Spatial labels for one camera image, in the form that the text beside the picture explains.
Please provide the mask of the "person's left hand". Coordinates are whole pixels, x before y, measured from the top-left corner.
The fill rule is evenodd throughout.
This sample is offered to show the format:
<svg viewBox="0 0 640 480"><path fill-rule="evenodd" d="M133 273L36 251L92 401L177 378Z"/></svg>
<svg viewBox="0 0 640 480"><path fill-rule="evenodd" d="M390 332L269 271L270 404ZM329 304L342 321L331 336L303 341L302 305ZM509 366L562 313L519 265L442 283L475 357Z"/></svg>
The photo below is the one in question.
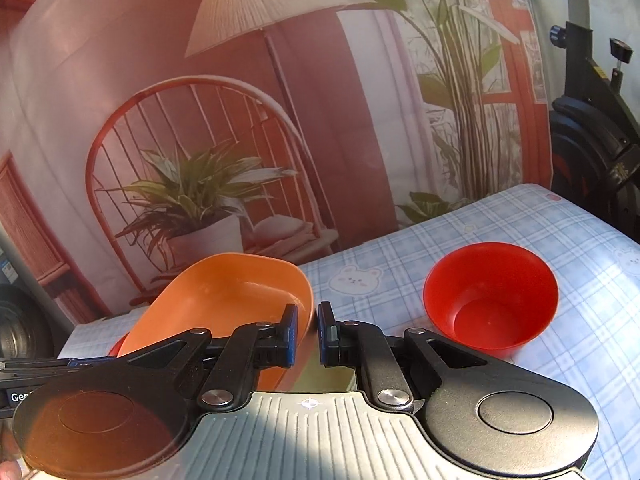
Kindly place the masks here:
<svg viewBox="0 0 640 480"><path fill-rule="evenodd" d="M0 480L21 480L22 468L17 459L21 456L13 437L9 419L1 421Z"/></svg>

